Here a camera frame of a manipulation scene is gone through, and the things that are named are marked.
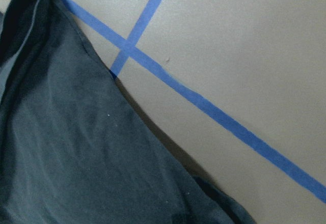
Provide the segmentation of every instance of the shirt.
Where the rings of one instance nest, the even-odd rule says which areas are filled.
[[[254,223],[158,141],[60,0],[0,19],[0,223]]]

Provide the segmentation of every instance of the tape strip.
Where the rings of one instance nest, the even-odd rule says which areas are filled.
[[[96,19],[93,15],[88,13],[82,7],[78,6],[72,0],[62,0],[65,6],[74,15],[88,24],[91,28],[97,31],[100,35],[104,36],[107,40],[112,42],[120,49],[124,49],[127,56],[132,57],[141,66],[146,68],[157,78],[162,80],[165,84],[174,89],[177,93],[191,102],[198,109],[203,111],[205,114],[210,116],[213,120],[223,126],[225,129],[229,130],[233,135],[235,135],[242,142],[250,146],[262,157],[270,161],[272,164],[277,166],[280,170],[286,173],[291,179],[297,182],[299,185],[305,189],[312,192],[318,199],[326,204],[326,187],[306,173],[304,170],[299,168],[284,155],[279,153],[277,150],[269,146],[262,139],[258,138],[255,134],[247,130],[240,123],[235,121],[229,115],[224,113],[221,109],[216,107],[206,98],[200,94],[190,90],[186,86],[182,85],[176,79],[174,79],[169,73],[167,73],[161,65],[159,65],[151,57],[137,49],[136,47],[130,47],[126,40],[115,33],[108,26],[103,24],[101,21]]]
[[[161,1],[162,0],[149,0],[147,2],[147,5],[127,38],[127,43],[130,46],[136,46]],[[128,56],[123,50],[121,50],[111,66],[111,72],[114,74],[114,78],[119,75],[124,64],[127,62],[127,59]]]

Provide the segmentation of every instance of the floor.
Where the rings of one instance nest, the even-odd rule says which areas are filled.
[[[64,1],[187,169],[257,223],[326,223],[326,0]]]

